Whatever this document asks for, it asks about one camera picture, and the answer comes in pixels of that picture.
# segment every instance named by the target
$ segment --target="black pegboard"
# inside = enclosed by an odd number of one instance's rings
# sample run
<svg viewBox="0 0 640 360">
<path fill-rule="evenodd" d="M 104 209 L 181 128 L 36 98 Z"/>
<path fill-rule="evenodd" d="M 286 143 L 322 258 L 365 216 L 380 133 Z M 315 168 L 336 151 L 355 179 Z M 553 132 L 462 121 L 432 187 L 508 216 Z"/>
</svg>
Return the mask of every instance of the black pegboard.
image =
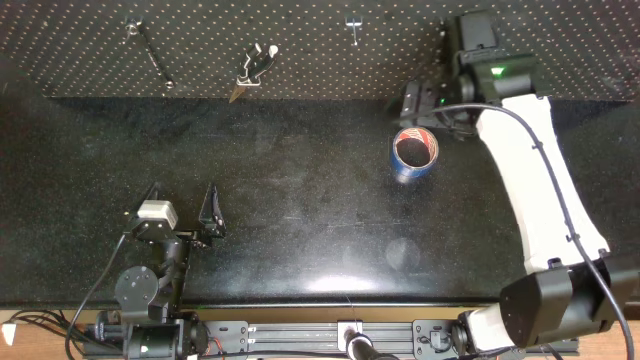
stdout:
<svg viewBox="0 0 640 360">
<path fill-rule="evenodd" d="M 8 1 L 0 49 L 46 96 L 228 97 L 253 43 L 280 57 L 259 98 L 370 99 L 407 78 L 442 80 L 442 18 L 489 9 L 510 53 L 534 53 L 559 98 L 632 100 L 640 89 L 640 4 L 632 0 L 527 1 Z M 363 17 L 353 46 L 345 16 Z M 142 16 L 167 91 L 140 39 Z"/>
</svg>

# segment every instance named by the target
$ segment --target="white arm segment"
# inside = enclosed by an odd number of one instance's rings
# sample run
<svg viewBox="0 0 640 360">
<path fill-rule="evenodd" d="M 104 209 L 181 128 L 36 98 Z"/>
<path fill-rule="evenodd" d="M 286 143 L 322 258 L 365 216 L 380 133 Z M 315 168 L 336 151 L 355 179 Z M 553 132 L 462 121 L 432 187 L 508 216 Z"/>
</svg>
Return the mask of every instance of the white arm segment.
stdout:
<svg viewBox="0 0 640 360">
<path fill-rule="evenodd" d="M 589 219 L 571 181 L 556 142 L 548 99 L 532 94 L 504 99 L 502 104 L 520 115 L 542 142 L 576 232 L 589 257 L 598 259 L 598 250 L 609 251 L 609 246 Z M 547 270 L 548 260 L 553 258 L 559 258 L 563 265 L 583 262 L 575 245 L 566 240 L 569 231 L 549 172 L 524 127 L 509 115 L 491 110 L 482 112 L 476 126 L 509 194 L 522 236 L 527 274 Z"/>
</svg>

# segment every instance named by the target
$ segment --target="green light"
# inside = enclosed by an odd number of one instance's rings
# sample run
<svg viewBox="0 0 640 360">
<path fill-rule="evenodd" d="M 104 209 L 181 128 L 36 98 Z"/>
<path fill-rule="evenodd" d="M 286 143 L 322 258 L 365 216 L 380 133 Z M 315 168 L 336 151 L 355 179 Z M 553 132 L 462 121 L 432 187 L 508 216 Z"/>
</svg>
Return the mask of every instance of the green light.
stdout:
<svg viewBox="0 0 640 360">
<path fill-rule="evenodd" d="M 504 71 L 504 69 L 506 69 L 505 67 L 495 67 L 495 68 L 491 68 L 491 73 L 495 76 L 500 76 L 502 75 L 502 72 Z"/>
</svg>

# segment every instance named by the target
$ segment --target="black table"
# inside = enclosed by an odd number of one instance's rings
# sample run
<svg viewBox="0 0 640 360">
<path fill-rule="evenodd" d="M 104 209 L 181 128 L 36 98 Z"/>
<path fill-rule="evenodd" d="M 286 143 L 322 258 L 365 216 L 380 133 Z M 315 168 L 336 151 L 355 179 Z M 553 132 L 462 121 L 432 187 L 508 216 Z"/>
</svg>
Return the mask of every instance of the black table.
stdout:
<svg viewBox="0 0 640 360">
<path fill-rule="evenodd" d="M 191 256 L 188 307 L 481 304 L 525 274 L 506 192 L 479 140 L 437 134 L 436 169 L 400 186 L 383 102 L 0 100 L 0 306 L 72 308 L 106 264 L 122 214 L 153 182 L 178 227 L 213 180 L 228 236 Z M 553 102 L 567 164 L 615 253 L 640 254 L 640 111 Z M 89 303 L 115 307 L 126 244 Z"/>
</svg>

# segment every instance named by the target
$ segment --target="wooden floor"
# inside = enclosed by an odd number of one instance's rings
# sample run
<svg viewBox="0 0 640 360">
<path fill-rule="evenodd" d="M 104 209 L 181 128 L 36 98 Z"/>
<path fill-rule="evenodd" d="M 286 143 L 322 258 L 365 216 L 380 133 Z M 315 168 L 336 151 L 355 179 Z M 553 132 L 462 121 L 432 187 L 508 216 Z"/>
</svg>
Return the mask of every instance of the wooden floor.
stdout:
<svg viewBox="0 0 640 360">
<path fill-rule="evenodd" d="M 632 321 L 630 326 L 634 334 L 636 349 L 640 349 L 640 321 Z M 579 359 L 585 360 L 625 359 L 624 339 L 617 323 L 609 332 L 582 338 L 580 354 Z M 73 349 L 73 355 L 76 359 L 81 358 L 75 349 Z M 64 339 L 33 325 L 18 325 L 13 346 L 9 347 L 3 340 L 0 340 L 0 359 L 66 360 Z"/>
</svg>

